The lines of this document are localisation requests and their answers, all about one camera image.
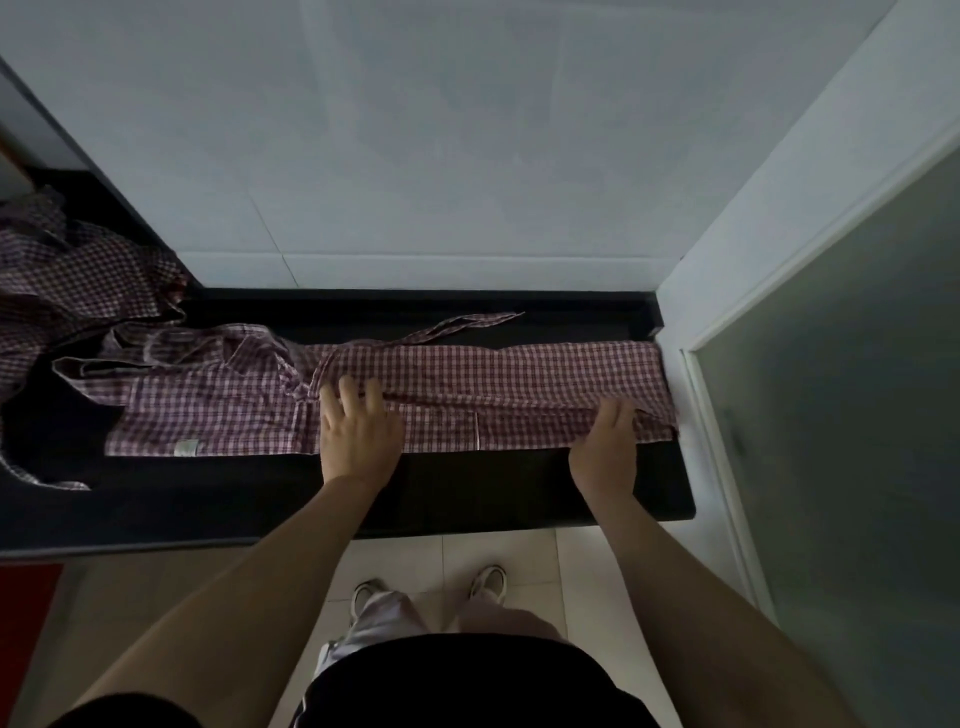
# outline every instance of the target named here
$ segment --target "shoe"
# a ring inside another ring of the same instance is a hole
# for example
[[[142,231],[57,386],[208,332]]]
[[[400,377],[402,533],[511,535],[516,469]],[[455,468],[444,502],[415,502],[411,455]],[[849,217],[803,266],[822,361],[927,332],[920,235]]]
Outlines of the shoe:
[[[470,585],[470,598],[503,604],[503,600],[507,598],[507,572],[503,567],[493,565],[480,571]]]
[[[390,590],[387,589],[387,585],[380,579],[371,579],[357,584],[356,589],[353,590],[353,599],[350,600],[350,626],[360,619],[363,608],[367,606],[372,596],[388,591]]]

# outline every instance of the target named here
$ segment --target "person's left hand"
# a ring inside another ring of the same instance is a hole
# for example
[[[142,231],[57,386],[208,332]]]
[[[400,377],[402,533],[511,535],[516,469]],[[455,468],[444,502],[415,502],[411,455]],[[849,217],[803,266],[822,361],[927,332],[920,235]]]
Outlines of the person's left hand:
[[[320,390],[320,465],[324,483],[350,475],[376,493],[390,481],[403,451],[403,421],[383,408],[383,388],[368,379],[360,401],[352,376],[340,378],[340,399],[327,383]]]

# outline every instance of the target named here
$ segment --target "white tile floor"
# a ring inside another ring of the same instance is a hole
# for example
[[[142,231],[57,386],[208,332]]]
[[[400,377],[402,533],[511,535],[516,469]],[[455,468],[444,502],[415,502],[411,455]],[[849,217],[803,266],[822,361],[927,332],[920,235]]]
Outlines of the white tile floor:
[[[156,619],[244,552],[242,548],[102,556],[67,565],[13,711],[11,728],[42,728]],[[582,647],[614,682],[641,697],[661,728],[680,726],[636,625],[616,563],[594,527],[355,541],[271,728],[287,728],[327,640],[347,629],[353,587],[379,577],[411,595],[440,631],[473,575],[500,564],[507,606],[528,609]]]

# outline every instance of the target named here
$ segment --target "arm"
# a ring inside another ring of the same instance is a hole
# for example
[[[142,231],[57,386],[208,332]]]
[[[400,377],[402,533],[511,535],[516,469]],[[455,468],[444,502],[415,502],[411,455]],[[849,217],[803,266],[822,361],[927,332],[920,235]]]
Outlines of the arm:
[[[167,698],[206,728],[270,722],[324,606],[340,557],[403,445],[400,419],[383,409],[379,383],[340,381],[343,405],[321,392],[324,486],[232,569],[155,624],[93,684],[80,703],[114,692]]]
[[[859,726],[810,660],[633,497],[633,416],[629,402],[601,402],[589,436],[570,449],[570,472],[684,726]]]

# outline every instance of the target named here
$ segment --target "pants leg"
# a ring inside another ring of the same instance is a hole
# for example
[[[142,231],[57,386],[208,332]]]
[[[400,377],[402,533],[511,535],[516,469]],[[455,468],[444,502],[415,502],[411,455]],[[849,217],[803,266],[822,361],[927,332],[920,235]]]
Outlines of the pants leg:
[[[566,642],[550,622],[525,609],[507,609],[481,593],[468,599],[457,615],[460,632],[542,637]]]
[[[373,595],[346,635],[324,645],[314,677],[358,649],[429,633],[430,630],[423,623],[409,596],[401,592],[381,592]]]

